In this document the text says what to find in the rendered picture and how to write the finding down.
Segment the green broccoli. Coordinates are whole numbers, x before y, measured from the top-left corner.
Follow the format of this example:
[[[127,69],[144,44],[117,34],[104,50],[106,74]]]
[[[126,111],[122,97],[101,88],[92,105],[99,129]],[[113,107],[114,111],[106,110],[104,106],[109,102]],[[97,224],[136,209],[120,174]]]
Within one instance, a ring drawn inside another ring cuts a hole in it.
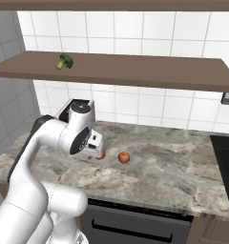
[[[66,67],[70,69],[73,66],[73,59],[66,53],[61,53],[60,56],[60,61],[56,65],[56,68],[60,71],[62,68]]]

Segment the brown cabinet top board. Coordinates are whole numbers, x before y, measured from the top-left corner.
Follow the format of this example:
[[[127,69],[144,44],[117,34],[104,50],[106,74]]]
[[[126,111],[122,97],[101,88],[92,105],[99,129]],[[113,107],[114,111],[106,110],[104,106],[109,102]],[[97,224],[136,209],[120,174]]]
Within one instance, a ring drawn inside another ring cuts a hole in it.
[[[229,11],[229,0],[0,0],[0,10]]]

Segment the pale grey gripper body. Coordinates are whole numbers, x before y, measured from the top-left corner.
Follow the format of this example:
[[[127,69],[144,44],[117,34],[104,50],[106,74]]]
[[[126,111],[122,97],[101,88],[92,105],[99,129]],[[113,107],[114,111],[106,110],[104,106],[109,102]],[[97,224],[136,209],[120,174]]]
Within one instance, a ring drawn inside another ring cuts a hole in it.
[[[105,157],[105,150],[102,144],[100,144],[99,146],[89,144],[88,152],[90,155],[94,156],[97,159],[102,159]]]

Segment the brown cabinet shelf board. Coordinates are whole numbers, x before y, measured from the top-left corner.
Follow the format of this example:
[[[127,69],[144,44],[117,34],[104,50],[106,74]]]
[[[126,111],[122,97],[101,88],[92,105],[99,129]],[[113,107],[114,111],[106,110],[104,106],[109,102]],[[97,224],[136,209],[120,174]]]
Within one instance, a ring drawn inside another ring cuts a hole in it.
[[[26,51],[0,63],[0,77],[229,92],[229,69],[220,59],[73,53],[58,70],[57,52]]]

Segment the dark grey dishwasher front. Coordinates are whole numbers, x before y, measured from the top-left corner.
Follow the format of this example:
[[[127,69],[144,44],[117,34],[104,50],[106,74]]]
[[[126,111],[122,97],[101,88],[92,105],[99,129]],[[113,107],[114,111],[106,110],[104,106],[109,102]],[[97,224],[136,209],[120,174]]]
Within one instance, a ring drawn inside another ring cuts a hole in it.
[[[138,233],[169,237],[172,243],[147,238],[117,234],[94,229],[96,224],[130,230]],[[131,205],[89,199],[85,213],[80,216],[81,230],[89,244],[186,244],[193,217],[181,213],[169,213],[144,209]]]

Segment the red apple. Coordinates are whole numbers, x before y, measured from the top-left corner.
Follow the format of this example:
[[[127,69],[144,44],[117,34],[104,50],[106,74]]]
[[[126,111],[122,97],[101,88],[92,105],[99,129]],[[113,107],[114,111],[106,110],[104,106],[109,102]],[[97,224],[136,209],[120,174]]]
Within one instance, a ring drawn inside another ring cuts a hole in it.
[[[126,164],[130,161],[130,155],[127,152],[121,152],[118,155],[118,161],[122,164]]]

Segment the black hob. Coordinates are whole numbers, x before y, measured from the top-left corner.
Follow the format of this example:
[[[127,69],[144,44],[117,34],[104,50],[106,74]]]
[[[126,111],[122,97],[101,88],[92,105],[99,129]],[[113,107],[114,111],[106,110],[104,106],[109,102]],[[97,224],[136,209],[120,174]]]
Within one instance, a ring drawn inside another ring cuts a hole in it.
[[[210,138],[229,200],[229,137],[211,135]]]

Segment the brown base cabinet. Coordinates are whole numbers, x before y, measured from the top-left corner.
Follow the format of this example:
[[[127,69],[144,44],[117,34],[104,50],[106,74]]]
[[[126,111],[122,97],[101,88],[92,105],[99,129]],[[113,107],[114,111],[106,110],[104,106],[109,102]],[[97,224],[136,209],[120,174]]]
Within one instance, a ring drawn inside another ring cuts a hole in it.
[[[186,244],[229,244],[229,222],[195,216]]]

